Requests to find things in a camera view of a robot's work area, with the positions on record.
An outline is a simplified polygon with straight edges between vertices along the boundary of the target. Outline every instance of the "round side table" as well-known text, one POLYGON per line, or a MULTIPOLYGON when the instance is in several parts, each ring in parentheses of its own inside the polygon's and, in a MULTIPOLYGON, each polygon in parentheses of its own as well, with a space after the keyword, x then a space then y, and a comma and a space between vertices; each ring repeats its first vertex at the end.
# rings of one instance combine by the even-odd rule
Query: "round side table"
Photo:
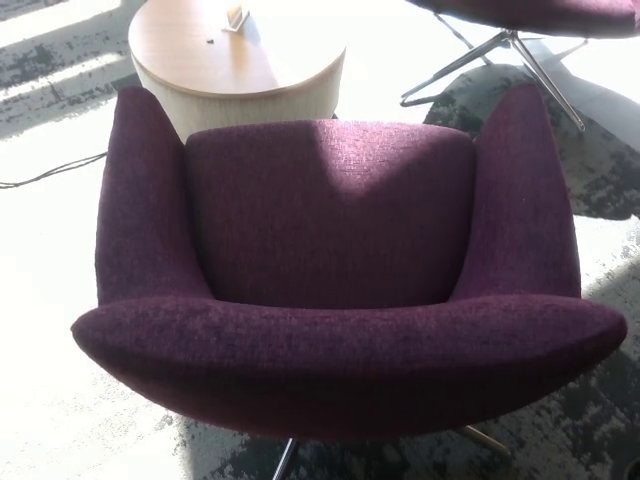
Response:
POLYGON ((129 28, 142 85, 183 141, 247 123, 331 118, 345 44, 305 0, 259 0, 238 32, 220 0, 148 0, 129 28))

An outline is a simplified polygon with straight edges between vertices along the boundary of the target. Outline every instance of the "chair armrest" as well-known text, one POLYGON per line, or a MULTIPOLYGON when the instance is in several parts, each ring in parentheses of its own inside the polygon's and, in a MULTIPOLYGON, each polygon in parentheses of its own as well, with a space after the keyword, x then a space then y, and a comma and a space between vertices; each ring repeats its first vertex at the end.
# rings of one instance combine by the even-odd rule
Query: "chair armrest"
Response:
POLYGON ((518 293, 580 297, 571 205, 537 87, 510 90, 476 146, 469 248, 451 298, 518 293))
POLYGON ((626 323, 557 296, 383 310, 147 298, 89 312, 73 334, 116 378, 174 411, 331 439, 428 433, 515 410, 606 358, 626 323))
POLYGON ((98 212, 100 304, 154 295, 210 296, 190 233, 184 145, 148 91, 118 95, 98 212))

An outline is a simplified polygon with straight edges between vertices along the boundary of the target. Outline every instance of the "carpet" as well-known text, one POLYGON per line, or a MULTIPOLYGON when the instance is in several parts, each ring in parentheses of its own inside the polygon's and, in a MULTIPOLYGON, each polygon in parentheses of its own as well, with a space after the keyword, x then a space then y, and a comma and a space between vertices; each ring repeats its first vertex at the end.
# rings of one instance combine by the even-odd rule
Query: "carpet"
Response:
MULTIPOLYGON (((65 3, 0 3, 0 20, 65 3)), ((0 48, 0 142, 28 128, 80 117, 111 101, 124 86, 138 83, 128 58, 126 30, 143 0, 102 3, 117 8, 105 7, 73 26, 34 38, 16 37, 8 43, 9 37, 0 37, 5 42, 0 48), (79 65, 87 68, 74 70, 79 65)), ((504 92, 523 81, 528 79, 520 70, 500 65, 454 75, 425 121, 476 135, 504 92)), ((393 442, 305 444, 291 479, 621 480, 628 462, 640 455, 640 153, 588 118, 587 133, 581 137, 555 103, 549 101, 548 107, 575 213, 584 296, 627 315, 627 341, 573 384, 479 426, 513 450, 511 465, 443 432, 393 442)), ((38 188, 59 194, 54 181, 45 182, 38 188)), ((45 190, 34 192, 47 198, 45 190)), ((81 228, 91 236, 95 225, 81 228)), ((89 253, 81 260, 89 265, 89 253)), ((75 281, 81 285, 93 278, 75 281)), ((40 358, 73 352, 65 380, 21 383, 15 398, 26 399, 29 418, 16 420, 15 434, 6 428, 12 415, 2 420, 0 478, 271 478, 284 442, 206 426, 150 404, 76 355, 67 328, 39 347, 40 358)), ((0 337, 10 338, 5 333, 0 337)), ((0 406, 6 412, 21 411, 17 400, 10 408, 13 392, 5 386, 9 406, 3 403, 6 393, 0 406)))

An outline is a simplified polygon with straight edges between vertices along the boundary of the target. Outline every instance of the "purple fabric upholstery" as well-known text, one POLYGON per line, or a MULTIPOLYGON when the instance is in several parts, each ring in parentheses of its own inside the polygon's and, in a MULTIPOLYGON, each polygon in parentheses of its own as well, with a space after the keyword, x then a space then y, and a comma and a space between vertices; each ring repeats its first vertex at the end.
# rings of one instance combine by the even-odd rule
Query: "purple fabric upholstery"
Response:
MULTIPOLYGON (((534 86, 507 94, 477 139, 476 154, 470 139, 438 127, 338 121, 206 132, 182 149, 156 100, 142 89, 120 93, 115 124, 100 205, 100 306, 74 324, 73 334, 116 378, 186 416, 302 439, 429 433, 525 406, 596 365, 626 335, 619 313, 579 298, 566 187, 534 86), (253 162, 263 168, 245 158, 256 151, 263 155, 253 162), (443 160, 447 155, 449 165, 443 160), (384 180, 374 174, 389 169, 395 174, 384 180), (452 175, 454 169, 460 184, 439 185, 430 178, 452 175), (333 202, 346 209, 351 223, 333 202), (384 202, 397 208, 399 220, 384 202), (466 215, 468 226, 422 202, 466 215), (451 224, 428 223, 420 207, 451 224), (309 210, 314 222, 306 220, 309 210), (278 216, 285 211, 296 222, 278 216), (384 228, 376 228, 377 211, 384 228), (255 231, 250 221, 256 222, 255 231), (398 280, 394 266, 374 250, 367 254, 371 265, 351 263, 326 233, 333 222, 351 230, 335 234, 351 242, 354 257, 368 248, 365 242, 384 248, 376 242, 385 238, 409 279, 398 280), (212 231, 212 224, 219 231, 212 231), (400 240, 389 236, 388 228, 398 236, 426 235, 404 239, 407 249, 422 268, 439 269, 445 283, 464 263, 456 285, 448 287, 453 293, 448 301, 397 305, 420 297, 405 288, 433 288, 437 295, 422 293, 433 302, 444 294, 427 278, 433 272, 424 271, 422 278, 407 265, 400 240), (308 229, 332 248, 327 251, 308 229), (358 241, 363 232, 367 235, 358 241), (453 244, 469 241, 466 254, 459 252, 446 266, 430 253, 415 253, 422 244, 431 248, 429 242, 439 242, 443 232, 453 244), (468 238, 463 242, 458 236, 468 238), (231 239, 247 249, 247 258, 228 244, 231 239), (216 248, 233 261, 218 257, 216 248), (331 270, 325 270, 332 261, 328 253, 342 262, 331 270), (310 295, 284 278, 287 272, 279 271, 276 261, 258 257, 269 254, 284 259, 307 288, 333 288, 323 282, 335 281, 347 291, 328 290, 335 298, 310 295), (296 264, 303 255, 309 256, 308 270, 296 264), (318 257, 326 263, 316 263, 318 257), (263 266, 275 283, 294 293, 266 284, 255 273, 263 266), (375 276, 375 266, 390 275, 392 293, 383 291, 382 299, 377 282, 383 279, 349 271, 363 268, 375 276), (305 278, 306 272, 334 276, 317 282, 305 278), (353 289, 337 275, 341 272, 354 282, 353 289), (236 301, 223 301, 218 292, 236 301), (360 308, 337 308, 346 304, 360 308), (394 308, 372 307, 381 304, 394 308)), ((461 247, 438 248, 451 254, 461 247)))
POLYGON ((196 134, 186 151, 201 265, 217 299, 383 308, 451 294, 471 222, 475 149, 464 133, 281 123, 196 134))
POLYGON ((640 31, 638 0, 408 0, 485 25, 561 36, 624 38, 640 31))

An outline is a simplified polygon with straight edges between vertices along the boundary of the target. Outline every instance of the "floor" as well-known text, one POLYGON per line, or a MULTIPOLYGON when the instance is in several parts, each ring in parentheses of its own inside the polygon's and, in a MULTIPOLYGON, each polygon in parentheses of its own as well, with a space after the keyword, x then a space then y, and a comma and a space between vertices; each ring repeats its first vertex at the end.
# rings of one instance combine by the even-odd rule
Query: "floor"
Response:
MULTIPOLYGON (((115 91, 133 74, 126 27, 142 3, 0 3, 0 181, 30 178, 106 149, 115 91), (34 70, 38 62, 52 68, 34 70)), ((399 94, 464 53, 465 45, 433 15, 400 0, 355 0, 348 8, 352 28, 338 116, 422 121, 428 107, 402 109, 399 94)), ((447 21, 475 45, 495 33, 447 21)), ((631 61, 640 58, 640 38, 591 41, 561 58, 580 43, 546 38, 531 46, 576 108, 640 151, 640 70, 631 61)), ((517 62, 508 50, 489 58, 517 62)), ((98 371, 68 332, 96 303, 92 255, 101 170, 99 162, 0 194, 3 480, 191 478, 188 457, 173 455, 178 447, 162 428, 164 411, 98 371)), ((623 233, 615 226, 602 231, 611 235, 613 251, 623 233)), ((234 441, 221 437, 207 448, 222 454, 234 441)))

